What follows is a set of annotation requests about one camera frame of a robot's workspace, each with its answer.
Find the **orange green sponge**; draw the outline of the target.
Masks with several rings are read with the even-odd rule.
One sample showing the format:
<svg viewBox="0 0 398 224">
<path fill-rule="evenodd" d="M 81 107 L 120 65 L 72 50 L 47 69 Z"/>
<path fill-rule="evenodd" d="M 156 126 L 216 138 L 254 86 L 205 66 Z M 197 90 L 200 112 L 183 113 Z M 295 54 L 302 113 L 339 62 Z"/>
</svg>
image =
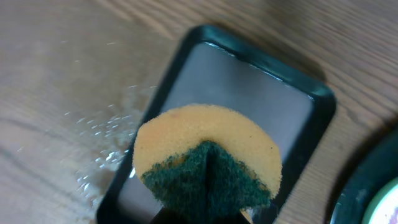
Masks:
<svg viewBox="0 0 398 224">
<path fill-rule="evenodd" d="M 134 140 L 139 180 L 190 223 L 214 223 L 267 207 L 282 182 L 277 144 L 255 122 L 217 105 L 168 110 Z"/>
</svg>

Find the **pale green plate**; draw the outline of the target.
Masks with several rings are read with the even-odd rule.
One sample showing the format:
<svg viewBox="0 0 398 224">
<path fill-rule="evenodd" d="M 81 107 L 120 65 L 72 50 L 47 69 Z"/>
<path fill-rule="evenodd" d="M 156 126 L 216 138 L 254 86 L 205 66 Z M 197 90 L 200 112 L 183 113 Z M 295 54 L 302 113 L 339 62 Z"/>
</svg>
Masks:
<svg viewBox="0 0 398 224">
<path fill-rule="evenodd" d="M 397 178 L 383 186 L 371 199 L 362 224 L 397 224 Z"/>
</svg>

